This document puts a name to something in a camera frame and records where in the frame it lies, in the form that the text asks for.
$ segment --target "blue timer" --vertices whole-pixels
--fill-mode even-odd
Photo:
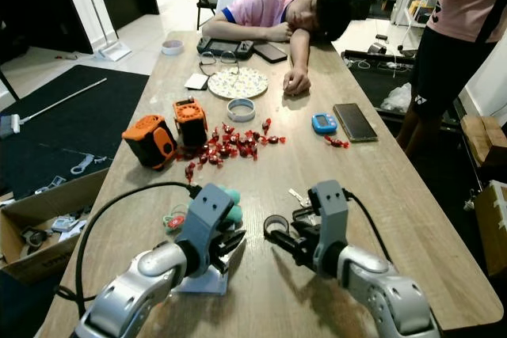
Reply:
[[[329,134],[337,129],[336,119],[325,112],[314,114],[311,117],[311,125],[318,134]]]

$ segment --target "black hair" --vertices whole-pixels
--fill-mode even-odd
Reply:
[[[335,41],[352,19],[352,0],[317,0],[316,13],[319,37]]]

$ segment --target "pink t-shirt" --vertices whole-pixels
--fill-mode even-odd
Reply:
[[[222,10],[227,20],[247,27],[273,27],[282,22],[292,0],[234,0]]]
[[[474,42],[483,28],[489,30],[485,21],[493,10],[498,17],[491,15],[490,19],[495,22],[490,25],[492,32],[486,41],[496,42],[501,39],[507,27],[507,7],[504,6],[502,10],[500,3],[501,0],[438,0],[428,26],[443,35]]]

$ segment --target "black phone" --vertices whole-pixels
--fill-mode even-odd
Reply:
[[[335,104],[333,111],[351,142],[375,142],[379,139],[357,104]]]
[[[279,63],[287,59],[287,55],[284,51],[268,43],[255,44],[253,46],[253,51],[269,63]]]

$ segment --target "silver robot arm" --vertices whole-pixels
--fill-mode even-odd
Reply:
[[[289,224],[280,215],[265,220],[268,241],[292,254],[297,265],[305,265],[322,277],[336,277],[338,284],[375,319],[382,338],[438,338],[440,331],[421,288],[401,276],[392,263],[345,238],[347,196],[335,180],[321,182],[308,191],[311,207],[295,211],[291,226],[299,238],[289,234]],[[321,217],[320,225],[305,222],[308,215]],[[273,230],[273,224],[283,229]]]
[[[136,256],[129,269],[106,285],[81,318],[78,338],[137,336],[153,306],[162,302],[186,276],[203,275],[210,265],[222,273],[221,256],[235,249],[245,235],[224,221],[233,199],[213,184],[204,187],[189,206],[175,243],[163,242]]]

